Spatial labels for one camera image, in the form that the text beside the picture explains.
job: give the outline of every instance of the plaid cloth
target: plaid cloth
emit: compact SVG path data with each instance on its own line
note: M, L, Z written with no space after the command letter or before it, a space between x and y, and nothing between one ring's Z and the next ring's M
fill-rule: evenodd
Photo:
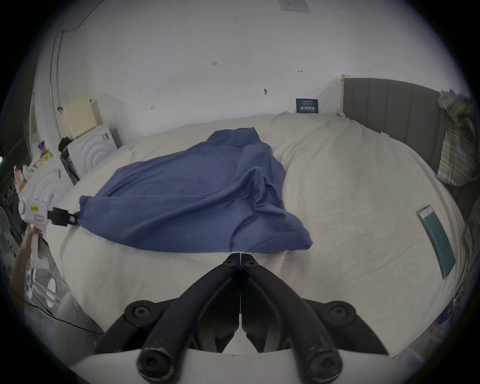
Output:
M480 134L471 99L454 91L441 91L438 105L450 122L445 133L438 179L461 187L480 175Z
M468 246L468 259L475 259L480 255L480 197L477 198L475 204L473 205L472 212L470 217L467 220L467 225L465 228L464 241Z

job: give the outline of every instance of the plaid bag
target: plaid bag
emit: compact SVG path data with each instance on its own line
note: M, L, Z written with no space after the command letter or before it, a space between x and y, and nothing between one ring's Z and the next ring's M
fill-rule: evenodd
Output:
M442 146L438 179L461 187L480 175L480 134L475 108L471 99L454 91L441 91L440 108L445 109L450 122Z

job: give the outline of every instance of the smartphone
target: smartphone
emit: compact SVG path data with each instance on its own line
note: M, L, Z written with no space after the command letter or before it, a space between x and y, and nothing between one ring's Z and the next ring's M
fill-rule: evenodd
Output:
M417 215L432 241L443 278L446 278L455 264L455 257L444 227L431 205L419 209Z

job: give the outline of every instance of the bed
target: bed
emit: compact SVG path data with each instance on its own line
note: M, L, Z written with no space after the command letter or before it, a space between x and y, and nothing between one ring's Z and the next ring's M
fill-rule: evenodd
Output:
M285 208L302 221L313 245L254 256L306 299L351 303L395 356L444 310L466 272L462 212L434 172L448 120L436 104L438 93L423 87L376 79L345 79L343 86L346 117L259 115L126 145L79 182L60 208L77 211L79 197L95 195L122 166L185 150L221 129L255 127L285 168ZM445 279L416 214L429 204L455 254ZM132 301L178 297L227 255L142 251L82 227L50 225L47 241L78 302L104 330Z

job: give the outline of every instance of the black clip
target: black clip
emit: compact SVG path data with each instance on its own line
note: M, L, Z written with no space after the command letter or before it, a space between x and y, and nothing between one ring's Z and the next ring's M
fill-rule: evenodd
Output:
M60 209L53 207L51 211L48 211L48 219L52 224L66 227L67 225L77 225L77 216L69 213L66 209Z

